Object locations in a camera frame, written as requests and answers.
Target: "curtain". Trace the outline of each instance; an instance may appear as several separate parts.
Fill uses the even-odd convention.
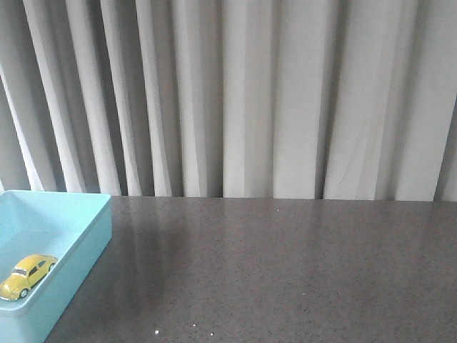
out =
[[[454,0],[1,0],[0,192],[457,200]]]

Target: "speckled surface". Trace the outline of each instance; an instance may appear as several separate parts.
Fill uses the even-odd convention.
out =
[[[457,203],[114,197],[113,212],[48,343],[457,341]]]

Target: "car roof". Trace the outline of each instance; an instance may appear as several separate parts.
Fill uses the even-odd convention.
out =
[[[24,259],[22,259],[17,265],[16,268],[21,268],[25,270],[30,270],[31,268],[35,267],[35,265],[46,259],[47,256],[41,254],[33,254]]]

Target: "toy car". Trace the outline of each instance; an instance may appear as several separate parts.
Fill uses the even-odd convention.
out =
[[[33,254],[22,259],[8,279],[0,283],[0,298],[16,301],[27,296],[57,263],[53,256]]]

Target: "table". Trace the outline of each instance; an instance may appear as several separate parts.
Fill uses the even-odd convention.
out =
[[[453,342],[457,203],[113,197],[53,342]]]

